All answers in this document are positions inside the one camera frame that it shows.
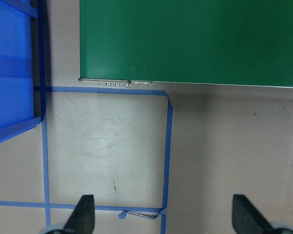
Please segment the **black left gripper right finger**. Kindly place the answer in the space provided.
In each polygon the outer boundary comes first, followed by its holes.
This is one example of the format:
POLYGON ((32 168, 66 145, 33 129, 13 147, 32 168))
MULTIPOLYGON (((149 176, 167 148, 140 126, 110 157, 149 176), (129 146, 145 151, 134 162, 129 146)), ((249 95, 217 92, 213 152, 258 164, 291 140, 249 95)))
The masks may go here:
POLYGON ((245 195, 233 195, 232 226, 236 234, 264 234, 273 230, 245 195))

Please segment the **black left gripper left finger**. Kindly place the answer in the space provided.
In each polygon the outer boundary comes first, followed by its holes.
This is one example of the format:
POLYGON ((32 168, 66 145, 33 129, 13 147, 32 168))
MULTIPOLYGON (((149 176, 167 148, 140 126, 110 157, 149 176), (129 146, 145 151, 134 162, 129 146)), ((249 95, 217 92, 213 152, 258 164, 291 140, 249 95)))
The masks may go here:
POLYGON ((65 223, 63 234, 92 234, 95 227, 93 195, 83 195, 65 223))

